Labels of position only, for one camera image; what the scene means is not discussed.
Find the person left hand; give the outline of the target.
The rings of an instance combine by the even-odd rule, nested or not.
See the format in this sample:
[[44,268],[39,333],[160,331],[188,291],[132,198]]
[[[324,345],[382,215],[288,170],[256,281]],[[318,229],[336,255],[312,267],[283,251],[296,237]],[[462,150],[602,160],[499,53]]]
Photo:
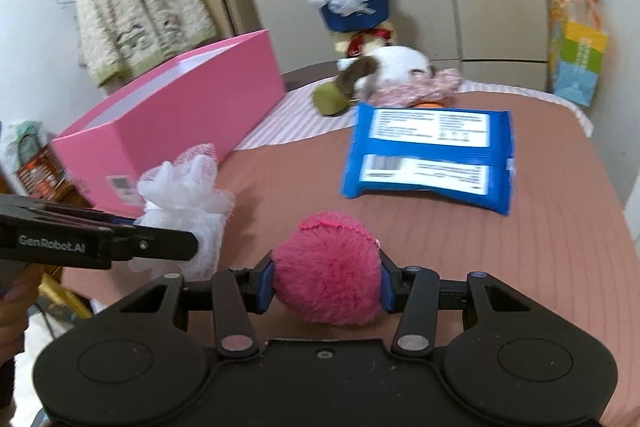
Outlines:
[[36,302],[44,268],[29,265],[1,298],[0,360],[6,363],[23,351],[28,310]]

